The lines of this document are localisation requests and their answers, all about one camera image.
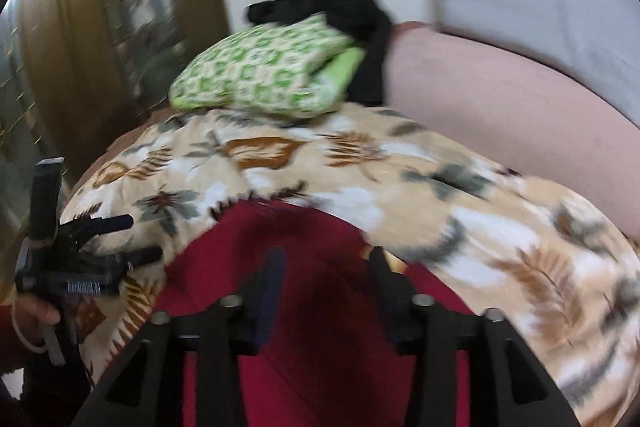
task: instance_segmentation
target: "hand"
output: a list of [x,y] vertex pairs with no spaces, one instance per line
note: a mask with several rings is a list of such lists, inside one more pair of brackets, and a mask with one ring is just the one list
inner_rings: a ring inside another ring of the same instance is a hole
[[55,325],[60,313],[47,301],[33,295],[18,295],[14,302],[15,321],[24,337],[34,346],[42,344],[39,322]]

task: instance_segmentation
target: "red sleeve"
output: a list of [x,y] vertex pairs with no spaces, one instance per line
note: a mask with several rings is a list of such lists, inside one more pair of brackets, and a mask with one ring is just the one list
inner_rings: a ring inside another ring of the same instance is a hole
[[0,306],[0,375],[24,367],[32,355],[15,334],[11,306]]

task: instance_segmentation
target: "person's arm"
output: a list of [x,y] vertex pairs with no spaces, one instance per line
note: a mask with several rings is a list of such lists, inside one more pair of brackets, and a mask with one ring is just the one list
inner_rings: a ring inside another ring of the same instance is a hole
[[10,305],[0,306],[0,375],[24,367],[33,353],[40,350],[43,345],[40,321],[51,325],[60,321],[57,309],[31,295],[18,296],[14,307],[12,311]]

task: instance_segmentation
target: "silver bolt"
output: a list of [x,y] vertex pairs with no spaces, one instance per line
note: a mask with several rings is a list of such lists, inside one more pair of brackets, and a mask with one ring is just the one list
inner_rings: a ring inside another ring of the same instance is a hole
[[151,315],[151,323],[156,326],[162,326],[171,320],[171,316],[167,312],[156,312]]
[[242,306],[242,297],[236,294],[227,295],[220,299],[220,305],[223,308],[238,308]]
[[504,320],[504,313],[498,308],[489,308],[484,311],[484,316],[491,322],[502,322]]
[[420,306],[420,308],[427,308],[429,306],[433,306],[436,303],[436,299],[431,297],[431,295],[425,295],[424,293],[417,293],[413,297],[411,297],[411,302],[416,306]]

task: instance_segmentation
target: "blanket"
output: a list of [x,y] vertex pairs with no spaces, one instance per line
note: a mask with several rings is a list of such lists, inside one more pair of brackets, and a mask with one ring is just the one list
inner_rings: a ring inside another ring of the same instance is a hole
[[[131,214],[97,253],[160,245],[170,263],[254,191],[312,205],[426,266],[474,312],[505,311],[578,419],[612,426],[640,383],[640,261],[592,204],[522,176],[389,108],[353,103],[291,123],[225,109],[148,128],[67,204]],[[81,353],[94,380],[124,349],[164,285],[162,266],[128,276],[120,299],[85,299]]]

